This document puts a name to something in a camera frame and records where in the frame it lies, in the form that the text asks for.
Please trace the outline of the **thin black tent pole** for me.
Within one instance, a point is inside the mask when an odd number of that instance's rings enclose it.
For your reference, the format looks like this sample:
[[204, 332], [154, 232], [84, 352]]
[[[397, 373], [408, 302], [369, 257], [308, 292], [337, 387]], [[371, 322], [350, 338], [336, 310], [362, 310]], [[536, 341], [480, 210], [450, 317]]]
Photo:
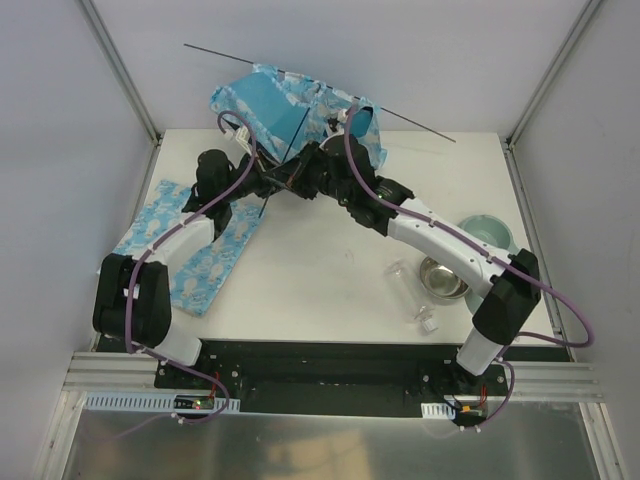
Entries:
[[[210, 49], [210, 48], [198, 46], [198, 45], [195, 45], [195, 44], [183, 43], [182, 46], [185, 47], [185, 48], [188, 48], [188, 49], [192, 49], [192, 50], [196, 50], [196, 51], [199, 51], [199, 52], [208, 53], [208, 54], [220, 57], [220, 58], [224, 58], [224, 59], [240, 62], [240, 63], [243, 63], [243, 64], [247, 64], [247, 65], [253, 65], [254, 64], [254, 62], [249, 60], [249, 59], [245, 59], [245, 58], [238, 57], [238, 56], [235, 56], [235, 55], [231, 55], [231, 54], [228, 54], [228, 53], [224, 53], [224, 52], [221, 52], [221, 51], [213, 50], [213, 49]], [[388, 109], [386, 107], [382, 107], [381, 106], [380, 110], [382, 112], [386, 113], [386, 114], [392, 115], [393, 117], [395, 117], [397, 119], [400, 119], [400, 120], [402, 120], [404, 122], [407, 122], [412, 126], [418, 127], [421, 130], [424, 130], [426, 132], [434, 134], [434, 135], [436, 135], [436, 136], [438, 136], [438, 137], [440, 137], [440, 138], [442, 138], [442, 139], [444, 139], [446, 141], [449, 141], [449, 142], [454, 143], [454, 144], [457, 143], [456, 140], [453, 139], [452, 137], [450, 137], [448, 135], [445, 135], [444, 133], [438, 132], [435, 129], [432, 129], [431, 127], [428, 127], [428, 126], [426, 126], [426, 125], [424, 125], [424, 124], [422, 124], [422, 123], [420, 123], [420, 122], [418, 122], [416, 120], [410, 119], [410, 118], [408, 118], [408, 117], [406, 117], [404, 115], [401, 115], [401, 114], [399, 114], [399, 113], [397, 113], [395, 111], [392, 111], [392, 110], [390, 110], [390, 109]]]

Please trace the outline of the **blue snowman pet tent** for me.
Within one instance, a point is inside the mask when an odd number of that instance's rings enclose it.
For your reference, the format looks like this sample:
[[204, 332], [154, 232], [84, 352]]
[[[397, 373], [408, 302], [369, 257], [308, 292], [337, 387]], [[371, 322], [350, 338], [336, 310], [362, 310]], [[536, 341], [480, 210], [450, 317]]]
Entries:
[[259, 149], [275, 164], [281, 164], [287, 146], [314, 100], [287, 161], [309, 142], [322, 143], [346, 122], [347, 110], [355, 105], [350, 134], [367, 149], [374, 169], [383, 166], [387, 151], [380, 141], [379, 107], [366, 98], [356, 98], [325, 82], [272, 65], [255, 64], [252, 72], [216, 88], [210, 109], [219, 114], [233, 111], [251, 125]]

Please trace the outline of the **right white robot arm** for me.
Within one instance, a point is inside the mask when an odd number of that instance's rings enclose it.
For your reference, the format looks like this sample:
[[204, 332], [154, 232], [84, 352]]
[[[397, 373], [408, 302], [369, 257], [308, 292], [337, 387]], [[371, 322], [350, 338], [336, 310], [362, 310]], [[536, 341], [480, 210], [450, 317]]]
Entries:
[[287, 162], [285, 184], [303, 198], [328, 196], [361, 226], [413, 247], [451, 270], [481, 299], [450, 369], [452, 387], [473, 394], [488, 366], [514, 340], [541, 300], [537, 257], [483, 246], [434, 214], [404, 185], [376, 174], [353, 136], [310, 142]]

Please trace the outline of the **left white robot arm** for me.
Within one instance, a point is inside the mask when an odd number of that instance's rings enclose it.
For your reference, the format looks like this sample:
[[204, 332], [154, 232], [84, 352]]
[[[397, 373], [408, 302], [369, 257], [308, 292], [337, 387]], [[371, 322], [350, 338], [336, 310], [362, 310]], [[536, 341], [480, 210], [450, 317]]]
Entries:
[[178, 363], [188, 388], [204, 387], [210, 363], [203, 342], [173, 319], [180, 310], [202, 316], [212, 305], [261, 222], [251, 195], [277, 191], [273, 171], [259, 155], [234, 166], [218, 149], [197, 159], [190, 188], [161, 181], [113, 253], [102, 261], [94, 329], [124, 341], [130, 352], [148, 350]]

